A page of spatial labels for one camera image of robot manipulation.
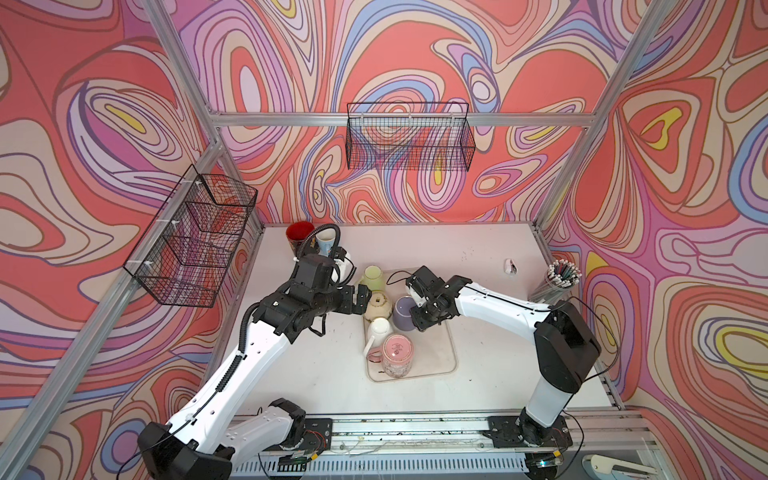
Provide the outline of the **purple mug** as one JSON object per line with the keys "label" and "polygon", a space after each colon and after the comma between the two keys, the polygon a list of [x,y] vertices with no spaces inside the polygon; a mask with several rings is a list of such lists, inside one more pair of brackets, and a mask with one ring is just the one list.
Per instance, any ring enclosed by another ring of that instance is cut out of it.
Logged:
{"label": "purple mug", "polygon": [[396,329],[400,331],[413,331],[416,329],[411,314],[411,309],[415,306],[416,302],[408,295],[397,299],[392,313],[392,322]]}

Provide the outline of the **white small mug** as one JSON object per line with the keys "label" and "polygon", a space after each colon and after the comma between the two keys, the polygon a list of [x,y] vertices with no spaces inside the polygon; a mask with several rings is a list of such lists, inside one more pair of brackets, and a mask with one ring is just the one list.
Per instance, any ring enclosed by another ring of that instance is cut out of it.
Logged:
{"label": "white small mug", "polygon": [[381,356],[381,346],[387,337],[393,333],[393,326],[386,318],[379,317],[372,320],[366,333],[366,344],[363,355],[369,361]]}

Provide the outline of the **light blue mug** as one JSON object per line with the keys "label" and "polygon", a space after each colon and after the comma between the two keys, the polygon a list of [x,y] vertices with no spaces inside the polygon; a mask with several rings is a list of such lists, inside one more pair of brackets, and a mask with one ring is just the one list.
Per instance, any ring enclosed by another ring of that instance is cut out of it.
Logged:
{"label": "light blue mug", "polygon": [[324,229],[315,236],[318,253],[328,257],[336,240],[336,231],[332,228]]}

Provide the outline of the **black skull mug red inside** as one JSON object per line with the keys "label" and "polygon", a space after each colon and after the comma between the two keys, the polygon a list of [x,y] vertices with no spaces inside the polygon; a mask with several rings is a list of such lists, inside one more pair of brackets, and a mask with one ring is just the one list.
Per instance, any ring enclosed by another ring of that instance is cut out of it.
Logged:
{"label": "black skull mug red inside", "polygon": [[314,225],[309,221],[295,222],[286,228],[285,236],[294,254],[299,252],[301,245],[313,231]]}

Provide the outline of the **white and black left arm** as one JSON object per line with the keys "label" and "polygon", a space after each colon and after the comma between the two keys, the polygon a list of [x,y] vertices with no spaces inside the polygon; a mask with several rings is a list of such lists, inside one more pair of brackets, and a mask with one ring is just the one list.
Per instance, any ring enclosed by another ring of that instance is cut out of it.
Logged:
{"label": "white and black left arm", "polygon": [[364,312],[371,293],[352,285],[355,270],[347,257],[306,254],[286,282],[247,308],[238,344],[215,373],[166,423],[151,422],[139,434],[151,478],[227,479],[270,448],[313,456],[327,447],[325,437],[306,429],[305,410],[284,398],[249,420],[232,420],[271,364],[315,321]]}

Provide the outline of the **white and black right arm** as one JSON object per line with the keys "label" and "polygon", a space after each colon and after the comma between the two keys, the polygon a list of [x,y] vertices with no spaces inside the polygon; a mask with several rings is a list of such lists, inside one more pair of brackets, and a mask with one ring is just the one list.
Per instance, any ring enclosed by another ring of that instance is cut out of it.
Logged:
{"label": "white and black right arm", "polygon": [[601,346],[576,307],[516,299],[489,290],[471,279],[449,280],[421,266],[405,279],[412,323],[421,332],[455,317],[496,325],[529,341],[536,350],[540,378],[515,420],[512,444],[539,447],[589,377]]}

